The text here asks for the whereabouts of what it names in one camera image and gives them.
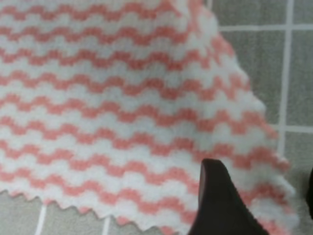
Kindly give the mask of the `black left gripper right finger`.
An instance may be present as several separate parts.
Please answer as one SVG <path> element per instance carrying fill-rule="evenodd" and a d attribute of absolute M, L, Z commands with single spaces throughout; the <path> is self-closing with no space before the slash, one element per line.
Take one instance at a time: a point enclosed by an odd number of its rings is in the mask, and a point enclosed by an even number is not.
<path fill-rule="evenodd" d="M 313 219 L 313 168 L 310 172 L 309 182 L 308 182 L 308 190 L 306 193 L 306 203 L 309 209 L 309 214 L 311 219 Z"/>

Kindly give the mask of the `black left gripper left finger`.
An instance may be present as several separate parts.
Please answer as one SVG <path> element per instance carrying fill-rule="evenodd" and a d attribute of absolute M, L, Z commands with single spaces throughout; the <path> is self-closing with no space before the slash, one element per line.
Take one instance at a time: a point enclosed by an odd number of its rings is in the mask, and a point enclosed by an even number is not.
<path fill-rule="evenodd" d="M 267 235 L 240 198 L 220 160 L 201 163 L 199 207 L 190 235 Z"/>

